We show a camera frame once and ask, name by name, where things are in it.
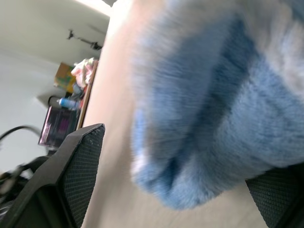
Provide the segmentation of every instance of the blue fluffy fabric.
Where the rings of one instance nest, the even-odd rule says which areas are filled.
[[[167,14],[158,25],[177,26],[179,19]],[[139,45],[156,52],[162,41],[150,32]],[[133,60],[140,65],[133,75],[136,184],[187,209],[271,168],[304,161],[303,102],[238,14],[219,16],[177,43],[153,61],[140,51]]]

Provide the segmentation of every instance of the white wall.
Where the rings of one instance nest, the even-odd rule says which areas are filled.
[[[99,57],[79,40],[67,40],[68,30],[103,44],[109,17],[75,0],[7,0],[0,7],[0,48],[73,64]]]
[[[0,49],[0,134],[19,125],[42,128],[47,109],[36,96],[64,94],[53,87],[59,65],[40,58]],[[38,137],[19,130],[0,143],[0,172],[45,155]]]

